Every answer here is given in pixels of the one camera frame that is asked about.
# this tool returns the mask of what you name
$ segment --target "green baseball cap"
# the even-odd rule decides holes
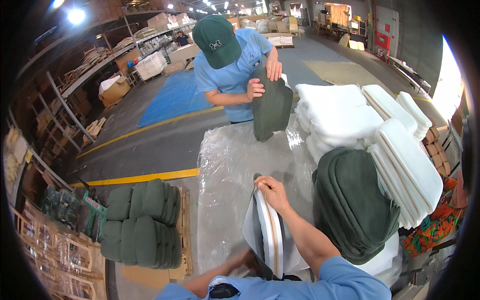
[[[192,35],[214,69],[221,69],[240,58],[241,47],[232,24],[222,16],[201,19],[193,28]]]

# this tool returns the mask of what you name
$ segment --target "blue tarp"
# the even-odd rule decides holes
[[[205,94],[198,90],[195,72],[183,70],[168,77],[145,110],[138,126],[148,126],[212,106]]]

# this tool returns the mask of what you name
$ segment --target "ceiling light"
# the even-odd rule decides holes
[[[85,19],[85,12],[79,9],[73,9],[68,13],[67,18],[72,24],[77,25]]]
[[[63,4],[63,0],[54,0],[52,3],[53,8],[58,8]]]

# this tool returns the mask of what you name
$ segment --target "yellow floor line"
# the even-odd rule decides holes
[[[199,168],[195,168],[195,169],[187,169],[187,170],[165,172],[165,173],[146,174],[146,175],[132,176],[132,177],[87,181],[87,184],[94,186],[94,185],[110,185],[110,184],[125,184],[125,183],[144,182],[144,181],[150,181],[150,180],[157,179],[157,178],[160,178],[161,180],[185,178],[185,177],[197,176],[198,171],[199,171]],[[79,182],[79,183],[73,183],[70,186],[73,187],[73,188],[76,188],[76,187],[82,187],[83,184],[81,182]]]
[[[425,99],[425,98],[418,98],[418,97],[414,97],[412,96],[413,99],[417,99],[417,100],[422,100],[422,101],[427,101],[427,102],[431,102],[430,99]]]
[[[184,115],[181,115],[181,116],[178,116],[178,117],[174,117],[174,118],[171,118],[171,119],[168,119],[168,120],[164,120],[164,121],[161,121],[161,122],[158,122],[158,123],[155,123],[155,124],[152,124],[152,125],[148,125],[148,126],[145,126],[145,127],[142,127],[140,129],[137,129],[135,131],[132,131],[130,133],[127,133],[127,134],[124,134],[122,136],[119,136],[117,138],[114,138],[113,140],[110,140],[108,142],[105,142],[103,144],[100,144],[98,145],[97,147],[94,147],[90,150],[88,150],[87,152],[85,153],[82,153],[80,154],[79,156],[77,156],[77,158],[81,158],[82,156],[85,156],[101,147],[104,147],[106,145],[109,145],[111,143],[114,143],[118,140],[121,140],[121,139],[124,139],[126,137],[129,137],[129,136],[132,136],[134,134],[137,134],[137,133],[140,133],[140,132],[143,132],[145,130],[148,130],[148,129],[151,129],[151,128],[154,128],[154,127],[157,127],[157,126],[160,126],[160,125],[163,125],[163,124],[167,124],[167,123],[172,123],[174,121],[179,121],[179,120],[183,120],[183,119],[186,119],[186,118],[190,118],[190,117],[194,117],[194,116],[199,116],[199,115],[203,115],[203,114],[206,114],[206,113],[209,113],[209,112],[212,112],[212,111],[216,111],[216,110],[221,110],[223,109],[223,106],[215,106],[215,107],[212,107],[212,108],[207,108],[207,109],[204,109],[204,110],[199,110],[199,111],[194,111],[194,112],[190,112],[188,114],[184,114]]]

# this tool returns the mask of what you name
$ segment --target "beige mat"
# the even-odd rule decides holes
[[[377,77],[354,62],[324,60],[304,60],[303,62],[314,71],[318,77],[330,84],[358,84],[360,87],[368,84],[378,84],[387,91],[390,96],[393,98],[396,97]]]

